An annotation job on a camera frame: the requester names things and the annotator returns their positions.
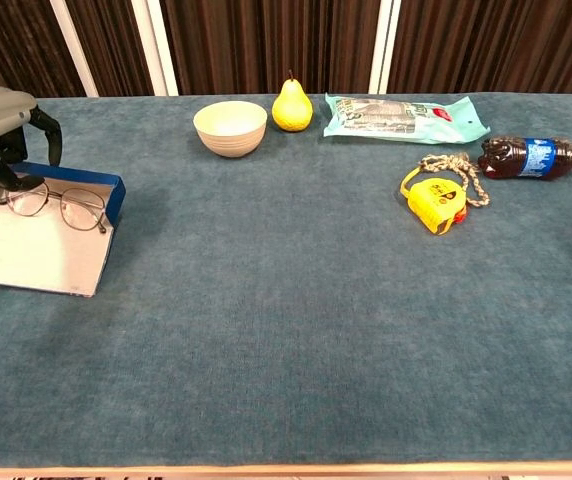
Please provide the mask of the thin-framed eyeglasses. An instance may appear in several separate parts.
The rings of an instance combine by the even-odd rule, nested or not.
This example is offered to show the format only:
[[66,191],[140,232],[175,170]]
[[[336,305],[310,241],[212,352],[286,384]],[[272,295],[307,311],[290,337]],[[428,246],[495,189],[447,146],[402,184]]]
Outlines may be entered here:
[[50,200],[59,202],[60,216],[69,228],[107,233],[103,224],[105,201],[90,190],[68,188],[63,192],[56,192],[42,184],[28,191],[6,191],[0,198],[0,206],[7,206],[16,215],[35,217],[45,209]]

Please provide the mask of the blue glasses case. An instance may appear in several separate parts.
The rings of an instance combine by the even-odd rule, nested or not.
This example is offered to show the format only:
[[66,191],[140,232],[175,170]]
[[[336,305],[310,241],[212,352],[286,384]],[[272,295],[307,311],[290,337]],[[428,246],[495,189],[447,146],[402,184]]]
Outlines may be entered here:
[[[19,177],[39,176],[51,190],[82,188],[106,204],[98,230],[69,228],[50,200],[35,217],[23,217],[0,206],[0,285],[91,297],[103,273],[114,227],[125,197],[122,179],[113,174],[23,162],[13,165]],[[6,191],[0,188],[0,198]]]

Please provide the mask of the beige ribbed bowl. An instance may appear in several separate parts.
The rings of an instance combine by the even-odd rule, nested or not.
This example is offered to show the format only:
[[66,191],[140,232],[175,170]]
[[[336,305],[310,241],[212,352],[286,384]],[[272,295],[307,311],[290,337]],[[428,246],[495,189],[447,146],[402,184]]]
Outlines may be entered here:
[[220,101],[203,107],[193,117],[202,143],[212,152],[239,158],[255,150],[267,125],[264,107],[241,100]]

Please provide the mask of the dark brown pleated curtain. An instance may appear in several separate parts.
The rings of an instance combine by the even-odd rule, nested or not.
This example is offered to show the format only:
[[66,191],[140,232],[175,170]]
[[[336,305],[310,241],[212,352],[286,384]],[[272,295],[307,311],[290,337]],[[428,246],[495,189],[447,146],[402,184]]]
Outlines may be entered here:
[[[159,0],[184,95],[364,93],[381,0]],[[154,91],[132,0],[64,0],[101,96]],[[401,0],[386,91],[572,94],[572,0]],[[0,0],[0,86],[84,94],[50,0]]]

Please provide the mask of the yellow pear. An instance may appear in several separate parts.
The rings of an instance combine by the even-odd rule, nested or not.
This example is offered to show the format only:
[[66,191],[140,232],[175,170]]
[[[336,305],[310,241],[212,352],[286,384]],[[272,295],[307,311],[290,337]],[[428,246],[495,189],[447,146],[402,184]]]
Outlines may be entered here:
[[284,131],[300,132],[309,126],[313,116],[312,102],[292,71],[273,102],[271,112],[274,122]]

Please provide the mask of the teal table cloth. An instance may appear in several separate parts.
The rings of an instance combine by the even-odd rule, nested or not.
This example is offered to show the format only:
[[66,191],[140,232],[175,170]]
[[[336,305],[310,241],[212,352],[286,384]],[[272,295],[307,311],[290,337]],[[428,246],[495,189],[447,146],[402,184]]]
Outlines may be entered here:
[[[572,95],[478,93],[572,141]],[[0,467],[572,460],[572,173],[485,180],[442,236],[398,192],[428,145],[269,127],[208,96],[44,99],[126,196],[97,294],[0,287]]]

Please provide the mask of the mint green snack bag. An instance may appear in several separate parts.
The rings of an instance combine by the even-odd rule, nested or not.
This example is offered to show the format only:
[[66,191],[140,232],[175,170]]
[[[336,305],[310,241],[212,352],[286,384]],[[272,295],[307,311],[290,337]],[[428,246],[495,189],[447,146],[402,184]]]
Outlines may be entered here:
[[417,144],[466,144],[490,132],[468,97],[452,104],[326,95],[328,136],[354,136]]

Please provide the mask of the yellow tape measure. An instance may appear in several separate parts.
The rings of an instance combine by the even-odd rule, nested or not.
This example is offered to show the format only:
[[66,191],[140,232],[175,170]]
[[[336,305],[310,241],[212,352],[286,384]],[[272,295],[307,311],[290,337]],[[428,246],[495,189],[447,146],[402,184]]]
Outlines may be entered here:
[[400,193],[409,209],[435,235],[443,235],[452,224],[462,223],[468,213],[463,188],[453,180],[431,177],[413,184],[407,183],[420,173],[419,167],[409,172],[400,184]]

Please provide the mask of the cola bottle blue label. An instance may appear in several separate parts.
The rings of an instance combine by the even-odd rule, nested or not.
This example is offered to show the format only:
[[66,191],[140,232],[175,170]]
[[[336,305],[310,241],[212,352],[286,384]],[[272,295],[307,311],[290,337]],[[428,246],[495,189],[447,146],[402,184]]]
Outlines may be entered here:
[[478,167],[491,179],[552,180],[572,171],[572,142],[562,138],[495,136],[482,150]]

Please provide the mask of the white frame post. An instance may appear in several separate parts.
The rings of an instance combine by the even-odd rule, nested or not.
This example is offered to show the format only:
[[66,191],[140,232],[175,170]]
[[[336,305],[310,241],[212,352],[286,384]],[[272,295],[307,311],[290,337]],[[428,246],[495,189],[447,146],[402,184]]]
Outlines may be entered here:
[[92,72],[83,50],[73,19],[70,15],[66,0],[49,0],[57,24],[71,55],[77,74],[88,97],[99,96]]
[[155,96],[178,96],[179,89],[160,0],[131,0]]
[[369,94],[387,92],[401,6],[402,0],[380,0],[368,85]]

